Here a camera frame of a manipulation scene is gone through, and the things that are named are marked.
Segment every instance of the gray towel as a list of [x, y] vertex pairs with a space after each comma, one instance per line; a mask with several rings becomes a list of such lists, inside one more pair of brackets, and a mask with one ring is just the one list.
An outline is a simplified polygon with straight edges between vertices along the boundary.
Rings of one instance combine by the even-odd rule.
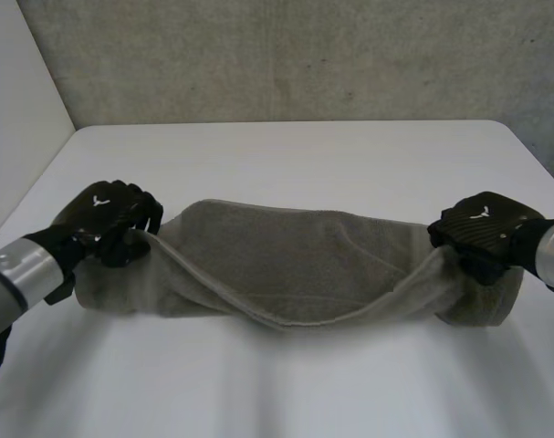
[[84, 308], [164, 317], [237, 314], [280, 329], [358, 325], [437, 314], [499, 325], [522, 281], [510, 269], [482, 287], [426, 227], [353, 214], [201, 201], [165, 224], [143, 259], [76, 270]]

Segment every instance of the white logo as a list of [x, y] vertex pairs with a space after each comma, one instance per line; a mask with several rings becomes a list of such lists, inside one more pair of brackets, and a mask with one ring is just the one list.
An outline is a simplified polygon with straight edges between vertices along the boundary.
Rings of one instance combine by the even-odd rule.
[[489, 208], [487, 208], [487, 205], [484, 207], [483, 213], [478, 214], [477, 216], [469, 216], [469, 219], [479, 219], [480, 217], [489, 217]]
[[104, 205], [105, 203], [109, 203], [110, 199], [107, 199], [106, 201], [99, 201], [98, 196], [94, 195], [93, 201], [94, 201], [94, 206], [98, 207], [99, 205]]

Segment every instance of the robotic hand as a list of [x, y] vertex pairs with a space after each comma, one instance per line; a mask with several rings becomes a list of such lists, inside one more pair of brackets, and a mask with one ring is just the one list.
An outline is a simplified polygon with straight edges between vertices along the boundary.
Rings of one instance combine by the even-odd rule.
[[37, 302], [52, 305], [72, 294], [73, 270], [86, 257], [123, 267], [145, 256], [149, 244], [128, 245], [130, 228], [159, 231], [162, 206], [134, 184], [96, 182], [46, 230], [0, 250], [0, 333]]
[[521, 266], [554, 292], [554, 219], [522, 203], [483, 192], [444, 210], [428, 230], [433, 246], [452, 246], [463, 270], [482, 285]]

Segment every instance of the concrete wall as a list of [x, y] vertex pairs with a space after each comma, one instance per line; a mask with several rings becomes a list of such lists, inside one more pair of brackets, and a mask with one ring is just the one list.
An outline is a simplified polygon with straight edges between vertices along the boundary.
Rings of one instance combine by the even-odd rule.
[[77, 127], [491, 119], [554, 174], [554, 0], [19, 4]]
[[0, 0], [0, 226], [74, 133], [15, 0]]

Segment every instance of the black robotic glove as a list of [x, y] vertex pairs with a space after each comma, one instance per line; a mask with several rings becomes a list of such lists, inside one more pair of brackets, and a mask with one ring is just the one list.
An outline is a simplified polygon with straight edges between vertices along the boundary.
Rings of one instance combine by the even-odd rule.
[[163, 207], [148, 192], [122, 181], [95, 182], [56, 217], [53, 225], [67, 230], [84, 248], [108, 267], [124, 267], [145, 256], [149, 244], [127, 244], [124, 235], [136, 228], [154, 235], [159, 231]]
[[460, 265], [481, 285], [493, 285], [517, 260], [519, 231], [532, 229], [542, 214], [497, 193], [482, 192], [444, 210], [428, 228], [434, 247], [452, 246]]
[[25, 236], [43, 246], [64, 274], [64, 284], [45, 301], [55, 304], [72, 294], [73, 269], [86, 257], [94, 256], [104, 266], [124, 267], [145, 256], [149, 244], [129, 244], [124, 235], [131, 228], [156, 235], [162, 215], [161, 204], [135, 184], [101, 181], [86, 188], [66, 205], [48, 229]]

